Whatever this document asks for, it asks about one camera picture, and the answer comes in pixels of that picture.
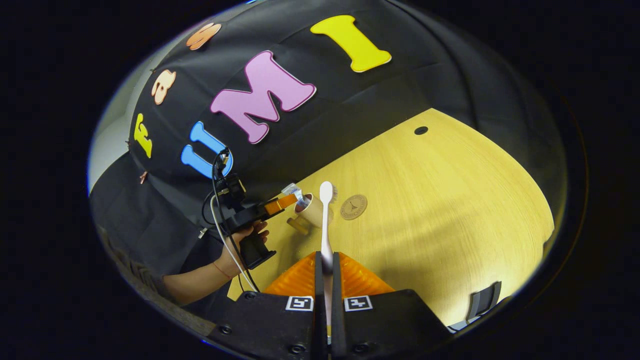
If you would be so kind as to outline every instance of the wooden table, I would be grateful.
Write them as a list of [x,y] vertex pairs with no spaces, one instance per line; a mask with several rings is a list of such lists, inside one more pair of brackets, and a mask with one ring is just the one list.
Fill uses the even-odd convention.
[[[416,135],[421,126],[428,132]],[[396,290],[411,288],[445,324],[465,319],[470,295],[502,281],[515,292],[541,261],[554,230],[547,201],[531,176],[476,130],[430,109],[364,143],[298,182],[318,194],[338,189],[329,226],[333,251],[372,270]],[[354,220],[342,203],[362,194]],[[304,236],[286,223],[293,206],[270,219],[267,246],[277,254],[252,271],[266,288],[297,260],[320,250],[321,230]],[[228,296],[241,294],[234,280]]]

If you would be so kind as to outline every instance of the toothbrush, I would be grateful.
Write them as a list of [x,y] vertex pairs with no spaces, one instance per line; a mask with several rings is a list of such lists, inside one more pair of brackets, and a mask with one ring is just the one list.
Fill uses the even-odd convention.
[[320,201],[323,203],[320,254],[322,255],[324,280],[324,308],[326,310],[326,325],[329,336],[331,334],[331,300],[333,293],[333,250],[331,249],[331,243],[329,243],[329,204],[335,202],[337,197],[338,191],[333,184],[325,181],[320,185]]

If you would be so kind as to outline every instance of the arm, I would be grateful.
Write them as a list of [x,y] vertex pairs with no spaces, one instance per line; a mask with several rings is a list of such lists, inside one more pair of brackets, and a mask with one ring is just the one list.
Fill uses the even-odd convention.
[[[255,226],[259,232],[267,226],[267,223],[263,222]],[[240,248],[240,241],[252,232],[253,226],[231,236],[236,242],[238,249]],[[264,241],[266,241],[268,234],[269,231],[260,233]],[[235,254],[235,250],[231,244],[231,239],[227,238],[225,241],[231,251],[234,251],[234,255],[240,263],[239,256]],[[178,303],[187,305],[220,289],[224,284],[239,274],[240,269],[238,269],[225,247],[222,250],[222,255],[220,255],[216,261],[184,274],[166,275],[163,277],[163,282],[166,289]]]

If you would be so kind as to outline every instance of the letter m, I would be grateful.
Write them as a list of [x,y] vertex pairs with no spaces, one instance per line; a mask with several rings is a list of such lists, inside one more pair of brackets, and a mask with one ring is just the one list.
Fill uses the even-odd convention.
[[249,138],[259,143],[269,132],[269,125],[256,123],[249,115],[276,122],[280,114],[271,95],[280,100],[282,111],[292,111],[315,93],[313,84],[303,84],[273,60],[271,51],[254,56],[244,67],[251,92],[224,89],[213,99],[211,111],[233,120]]

